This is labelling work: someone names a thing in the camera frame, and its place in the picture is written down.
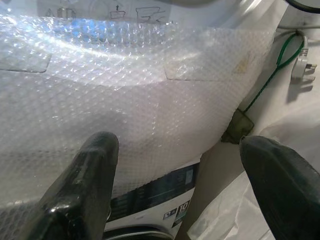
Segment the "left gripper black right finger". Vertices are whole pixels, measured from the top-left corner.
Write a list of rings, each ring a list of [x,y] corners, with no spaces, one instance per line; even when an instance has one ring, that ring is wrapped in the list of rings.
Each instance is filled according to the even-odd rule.
[[[276,240],[320,240],[320,173],[273,139],[241,138],[240,160]]]

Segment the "white front-load dryer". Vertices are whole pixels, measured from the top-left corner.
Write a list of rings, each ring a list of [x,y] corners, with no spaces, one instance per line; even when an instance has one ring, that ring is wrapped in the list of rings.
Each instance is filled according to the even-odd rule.
[[[37,0],[0,0],[0,118],[110,109],[231,112],[267,51],[280,0],[172,0],[168,22],[39,16]]]

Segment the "clear bubble wrap sheet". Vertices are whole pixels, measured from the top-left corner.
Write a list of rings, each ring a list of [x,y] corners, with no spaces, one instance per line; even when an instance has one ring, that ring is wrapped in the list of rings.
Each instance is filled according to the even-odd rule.
[[[198,159],[257,80],[274,35],[0,14],[0,209],[35,202],[94,133],[118,197]]]

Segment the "white power plug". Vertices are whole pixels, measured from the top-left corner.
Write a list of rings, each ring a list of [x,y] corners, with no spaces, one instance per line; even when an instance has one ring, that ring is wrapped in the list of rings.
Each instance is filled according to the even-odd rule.
[[[314,75],[306,75],[306,70],[312,70],[314,71],[317,68],[316,64],[308,63],[308,53],[309,53],[309,47],[308,47],[308,37],[303,36],[303,47],[298,54],[297,59],[294,62],[292,72],[291,72],[291,80],[294,83],[302,82],[302,81],[311,81],[313,82],[315,80]]]

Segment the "white plastic sheet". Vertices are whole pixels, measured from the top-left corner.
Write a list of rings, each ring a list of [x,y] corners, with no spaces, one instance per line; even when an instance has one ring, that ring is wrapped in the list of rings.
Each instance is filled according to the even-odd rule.
[[[295,150],[320,173],[320,105],[286,115],[259,136]],[[190,240],[276,240],[245,169],[207,205],[187,234]]]

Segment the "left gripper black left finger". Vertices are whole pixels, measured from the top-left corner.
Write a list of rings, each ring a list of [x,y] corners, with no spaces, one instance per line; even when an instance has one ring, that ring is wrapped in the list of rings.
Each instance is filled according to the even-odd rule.
[[[114,133],[90,136],[32,210],[24,240],[102,240],[118,155]]]

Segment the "dryer instruction label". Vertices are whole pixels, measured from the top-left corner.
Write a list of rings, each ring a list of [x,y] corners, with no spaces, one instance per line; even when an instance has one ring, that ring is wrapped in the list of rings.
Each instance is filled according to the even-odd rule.
[[[39,16],[166,23],[172,0],[36,0]]]

